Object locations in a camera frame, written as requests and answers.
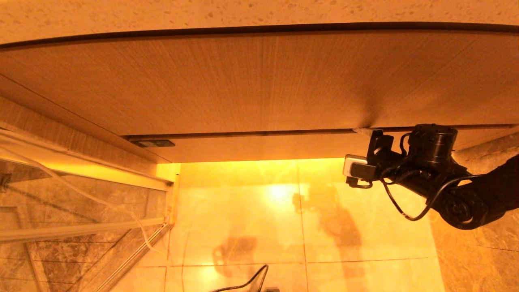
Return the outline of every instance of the speckled countertop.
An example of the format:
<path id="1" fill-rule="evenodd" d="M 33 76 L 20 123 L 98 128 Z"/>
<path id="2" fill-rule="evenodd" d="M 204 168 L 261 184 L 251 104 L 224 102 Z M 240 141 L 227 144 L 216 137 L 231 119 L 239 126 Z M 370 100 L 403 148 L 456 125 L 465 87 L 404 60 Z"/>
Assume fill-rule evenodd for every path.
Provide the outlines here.
<path id="1" fill-rule="evenodd" d="M 2 0 L 0 43 L 228 26 L 430 21 L 519 24 L 513 0 Z"/>

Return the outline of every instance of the white wire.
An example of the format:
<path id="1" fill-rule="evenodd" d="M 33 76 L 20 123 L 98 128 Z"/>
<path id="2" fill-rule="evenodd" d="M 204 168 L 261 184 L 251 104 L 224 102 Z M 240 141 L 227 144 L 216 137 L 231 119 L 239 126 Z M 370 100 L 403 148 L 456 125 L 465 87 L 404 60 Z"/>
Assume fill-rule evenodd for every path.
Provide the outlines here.
<path id="1" fill-rule="evenodd" d="M 102 204 L 102 205 L 106 205 L 112 209 L 115 209 L 115 210 L 118 210 L 118 211 L 121 211 L 125 214 L 128 214 L 130 215 L 138 224 L 139 226 L 141 227 L 141 231 L 142 231 L 142 235 L 144 236 L 144 242 L 146 243 L 146 246 L 148 246 L 149 249 L 151 250 L 154 250 L 158 253 L 160 253 L 161 255 L 163 255 L 166 259 L 168 258 L 163 252 L 161 252 L 160 250 L 156 249 L 155 247 L 153 247 L 151 245 L 151 243 L 149 242 L 149 238 L 148 236 L 146 235 L 146 230 L 144 230 L 144 225 L 142 225 L 142 222 L 139 220 L 139 218 L 131 211 L 128 211 L 126 209 L 124 209 L 123 206 L 119 206 L 119 205 L 115 205 L 115 204 L 112 204 L 110 202 L 107 202 L 105 200 L 102 200 L 100 198 L 97 198 L 97 197 L 94 197 L 92 196 L 91 194 L 79 189 L 78 187 L 76 187 L 75 185 L 73 185 L 72 183 L 70 183 L 69 181 L 65 180 L 64 178 L 60 177 L 55 171 L 51 170 L 50 168 L 46 167 L 45 165 L 39 163 L 38 161 L 35 161 L 35 160 L 32 160 L 28 157 L 25 157 L 23 155 L 20 155 L 16 152 L 13 152 L 3 146 L 0 145 L 0 149 L 6 151 L 7 153 L 11 154 L 12 156 L 22 160 L 22 161 L 25 161 L 41 170 L 43 170 L 44 172 L 46 172 L 48 175 L 52 176 L 53 178 L 61 181 L 63 184 L 65 184 L 67 187 L 71 188 L 72 190 L 76 191 L 77 193 L 79 193 L 80 195 L 84 196 L 84 197 L 87 197 L 99 204 Z"/>

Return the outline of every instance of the robotic arm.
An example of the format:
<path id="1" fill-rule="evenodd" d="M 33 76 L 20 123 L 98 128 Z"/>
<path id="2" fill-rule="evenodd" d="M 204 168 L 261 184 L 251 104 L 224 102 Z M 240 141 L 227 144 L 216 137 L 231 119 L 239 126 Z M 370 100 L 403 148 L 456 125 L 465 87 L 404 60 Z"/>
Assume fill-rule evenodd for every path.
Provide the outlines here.
<path id="1" fill-rule="evenodd" d="M 366 157 L 346 155 L 346 183 L 367 189 L 380 180 L 406 219 L 419 220 L 432 208 L 459 229 L 475 229 L 518 208 L 519 155 L 485 175 L 472 175 L 451 156 L 457 132 L 436 124 L 416 125 L 402 136 L 401 153 L 397 153 L 391 150 L 393 136 L 374 129 Z M 404 148 L 405 137 L 409 137 L 409 153 Z M 463 180 L 471 182 L 458 186 Z M 402 185 L 425 197 L 423 211 L 416 217 L 407 215 L 391 195 L 390 184 Z"/>

